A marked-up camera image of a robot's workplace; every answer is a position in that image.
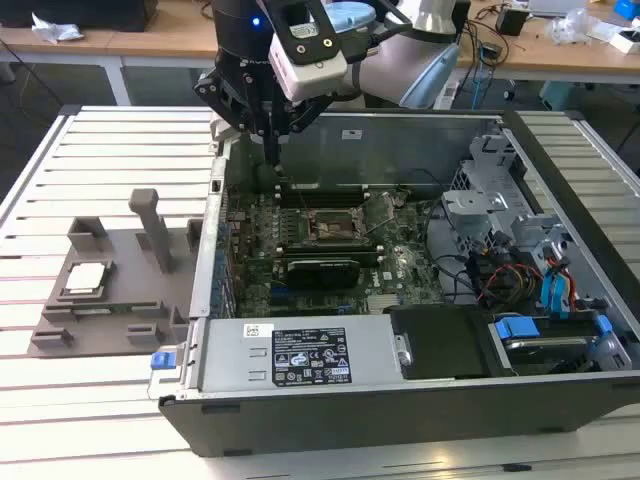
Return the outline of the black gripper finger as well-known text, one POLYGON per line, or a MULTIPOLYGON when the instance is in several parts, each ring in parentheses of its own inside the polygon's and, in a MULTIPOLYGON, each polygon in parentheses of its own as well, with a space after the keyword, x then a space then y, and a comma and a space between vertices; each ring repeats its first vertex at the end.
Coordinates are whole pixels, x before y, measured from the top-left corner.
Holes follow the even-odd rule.
POLYGON ((272 100, 272 163, 280 163, 280 138, 299 133, 309 126, 331 104, 330 95, 303 100, 295 105, 283 94, 272 100))
POLYGON ((264 159, 273 163, 273 129, 268 109, 260 96, 256 73, 212 69, 194 86, 198 97, 240 133, 251 134, 262 143, 264 159))

